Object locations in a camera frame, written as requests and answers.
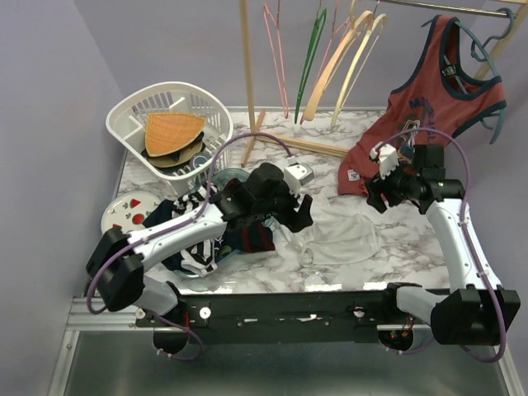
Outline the white tank top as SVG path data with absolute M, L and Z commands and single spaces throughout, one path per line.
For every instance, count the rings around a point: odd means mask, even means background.
M 373 257 L 381 248 L 374 223 L 364 214 L 331 205 L 322 195 L 313 197 L 313 224 L 293 233 L 281 226 L 287 246 L 304 266 L 341 266 Z

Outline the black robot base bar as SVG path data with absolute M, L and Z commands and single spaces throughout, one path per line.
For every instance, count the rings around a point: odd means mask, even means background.
M 173 319 L 206 345 L 382 342 L 407 350 L 419 320 L 392 307 L 383 291 L 187 295 Z

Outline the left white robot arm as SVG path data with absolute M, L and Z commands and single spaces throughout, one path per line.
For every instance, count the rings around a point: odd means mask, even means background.
M 99 294 L 104 310 L 116 312 L 136 305 L 154 311 L 166 326 L 177 324 L 183 307 L 174 287 L 148 278 L 146 271 L 197 243 L 266 217 L 275 218 L 293 233 L 308 228 L 313 223 L 313 200 L 299 192 L 313 178 L 313 170 L 302 163 L 284 169 L 262 163 L 247 180 L 234 178 L 224 189 L 208 191 L 204 201 L 186 214 L 130 233 L 108 229 L 86 266 L 92 279 L 87 299 Z

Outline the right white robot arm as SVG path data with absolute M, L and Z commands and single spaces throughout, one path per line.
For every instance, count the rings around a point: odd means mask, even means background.
M 461 181 L 446 178 L 444 149 L 417 145 L 408 171 L 391 144 L 370 152 L 378 173 L 367 182 L 368 205 L 380 213 L 408 200 L 433 227 L 448 269 L 450 293 L 435 295 L 418 285 L 391 287 L 379 303 L 381 317 L 398 323 L 411 314 L 431 327 L 442 345 L 501 346 L 521 307 L 488 264 L 479 245 Z

